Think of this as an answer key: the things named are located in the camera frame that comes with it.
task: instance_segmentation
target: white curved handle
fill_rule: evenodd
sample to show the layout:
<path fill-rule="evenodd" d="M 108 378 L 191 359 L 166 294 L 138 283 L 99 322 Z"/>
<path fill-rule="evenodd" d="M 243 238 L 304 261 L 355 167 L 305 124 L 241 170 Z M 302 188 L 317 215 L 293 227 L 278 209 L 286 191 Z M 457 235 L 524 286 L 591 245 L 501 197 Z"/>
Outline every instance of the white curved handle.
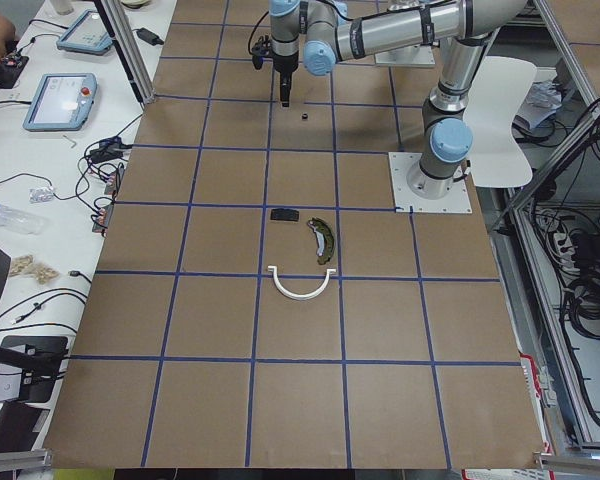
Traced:
<path fill-rule="evenodd" d="M 335 268 L 328 268 L 327 274 L 324 277 L 324 281 L 322 282 L 322 285 L 318 287 L 317 290 L 314 290 L 311 293 L 293 293 L 284 288 L 280 283 L 280 279 L 278 278 L 278 267 L 276 267 L 275 265 L 269 265 L 269 267 L 267 267 L 267 270 L 273 273 L 273 283 L 276 285 L 276 288 L 280 291 L 280 293 L 283 294 L 285 297 L 291 298 L 293 300 L 311 300 L 312 298 L 316 298 L 327 288 L 327 285 L 329 284 L 329 278 L 331 278 L 331 275 L 334 275 L 336 273 Z"/>

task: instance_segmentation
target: black plug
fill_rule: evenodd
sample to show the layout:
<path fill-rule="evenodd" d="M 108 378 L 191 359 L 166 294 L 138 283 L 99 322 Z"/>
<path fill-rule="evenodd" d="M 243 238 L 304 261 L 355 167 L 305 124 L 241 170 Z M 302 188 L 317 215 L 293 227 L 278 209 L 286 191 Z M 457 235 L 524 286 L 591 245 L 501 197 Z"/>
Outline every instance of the black plug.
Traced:
<path fill-rule="evenodd" d="M 138 35 L 140 40 L 147 42 L 149 45 L 164 45 L 164 40 L 144 27 L 136 30 L 136 35 Z"/>

